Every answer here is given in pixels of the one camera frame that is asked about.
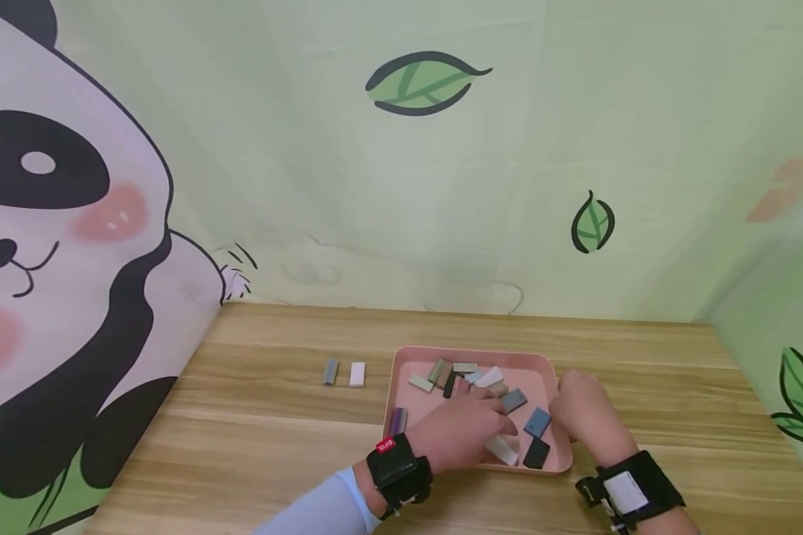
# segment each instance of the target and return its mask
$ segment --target panda nose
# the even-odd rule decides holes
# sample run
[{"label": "panda nose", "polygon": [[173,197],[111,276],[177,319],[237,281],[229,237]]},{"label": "panda nose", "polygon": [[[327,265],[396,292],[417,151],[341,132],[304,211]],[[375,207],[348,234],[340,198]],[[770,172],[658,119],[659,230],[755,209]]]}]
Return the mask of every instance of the panda nose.
[{"label": "panda nose", "polygon": [[8,264],[18,253],[18,244],[9,238],[0,240],[0,268]]}]

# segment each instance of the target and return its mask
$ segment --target panda ear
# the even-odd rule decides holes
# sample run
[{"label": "panda ear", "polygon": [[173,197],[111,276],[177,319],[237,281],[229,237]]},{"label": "panda ear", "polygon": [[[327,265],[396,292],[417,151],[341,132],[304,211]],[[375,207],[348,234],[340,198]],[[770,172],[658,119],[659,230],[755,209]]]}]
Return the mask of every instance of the panda ear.
[{"label": "panda ear", "polygon": [[0,0],[0,18],[45,48],[57,43],[57,14],[51,0]]}]

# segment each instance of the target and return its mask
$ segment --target red label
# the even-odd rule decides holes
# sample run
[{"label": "red label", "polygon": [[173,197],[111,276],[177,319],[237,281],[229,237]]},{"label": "red label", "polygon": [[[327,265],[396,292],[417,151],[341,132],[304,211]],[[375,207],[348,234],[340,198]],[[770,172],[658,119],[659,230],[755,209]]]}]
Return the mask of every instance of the red label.
[{"label": "red label", "polygon": [[382,454],[385,451],[391,450],[393,447],[396,446],[396,441],[391,438],[385,438],[382,441],[379,441],[375,445],[375,450],[378,450],[379,454]]}]

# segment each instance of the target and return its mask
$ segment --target panda face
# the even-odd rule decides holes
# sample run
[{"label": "panda face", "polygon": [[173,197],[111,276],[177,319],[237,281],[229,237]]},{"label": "panda face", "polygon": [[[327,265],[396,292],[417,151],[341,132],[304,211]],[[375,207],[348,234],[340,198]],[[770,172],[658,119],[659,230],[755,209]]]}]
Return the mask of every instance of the panda face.
[{"label": "panda face", "polygon": [[106,91],[0,18],[0,401],[101,325],[164,240],[168,169]]}]

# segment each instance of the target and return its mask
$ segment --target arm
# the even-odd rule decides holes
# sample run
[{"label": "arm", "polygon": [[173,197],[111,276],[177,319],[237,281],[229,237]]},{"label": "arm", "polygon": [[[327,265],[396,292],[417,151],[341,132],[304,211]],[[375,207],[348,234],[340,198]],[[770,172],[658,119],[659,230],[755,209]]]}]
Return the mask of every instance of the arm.
[{"label": "arm", "polygon": [[[428,457],[435,476],[473,467],[485,443],[497,434],[517,435],[505,407],[490,390],[468,387],[460,380],[452,399],[405,433],[413,454]],[[470,426],[471,421],[477,424]],[[380,524],[386,508],[363,460],[301,496],[254,535],[367,535]]]},{"label": "arm", "polygon": [[[550,414],[573,438],[587,447],[598,466],[609,468],[638,454],[631,431],[594,376],[569,370],[559,379],[559,398]],[[676,507],[636,526],[639,535],[699,535],[683,508]]]},{"label": "arm", "polygon": [[358,462],[352,468],[346,468],[324,480],[324,483],[261,525],[254,535],[371,534],[380,524],[372,511],[383,512],[380,511],[378,500],[380,494],[371,485],[372,476],[368,467],[363,474],[364,465],[364,461]]}]

